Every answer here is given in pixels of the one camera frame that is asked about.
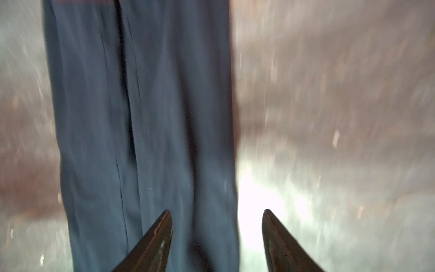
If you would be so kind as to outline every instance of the reflective surface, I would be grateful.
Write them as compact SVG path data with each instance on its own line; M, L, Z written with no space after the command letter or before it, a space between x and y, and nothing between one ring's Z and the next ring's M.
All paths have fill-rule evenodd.
M233 0L242 272L435 269L435 2ZM72 271L38 0L0 2L0 271Z

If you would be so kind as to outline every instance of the concrete floor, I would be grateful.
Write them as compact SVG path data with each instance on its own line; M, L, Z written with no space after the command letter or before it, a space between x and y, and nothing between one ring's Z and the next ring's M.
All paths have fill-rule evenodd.
M232 0L242 272L435 271L435 1ZM0 271L72 271L39 0L0 2Z

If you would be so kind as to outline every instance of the shiny floor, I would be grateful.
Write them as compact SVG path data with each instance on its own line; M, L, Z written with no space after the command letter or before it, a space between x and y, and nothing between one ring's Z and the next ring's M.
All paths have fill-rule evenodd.
M232 0L241 271L435 271L435 1ZM39 0L0 1L0 271L72 271Z

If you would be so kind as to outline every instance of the pants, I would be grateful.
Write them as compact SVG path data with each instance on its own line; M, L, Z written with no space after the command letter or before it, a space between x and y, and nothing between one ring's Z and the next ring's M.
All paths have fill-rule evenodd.
M75 272L165 209L168 272L239 269L228 0L43 0Z

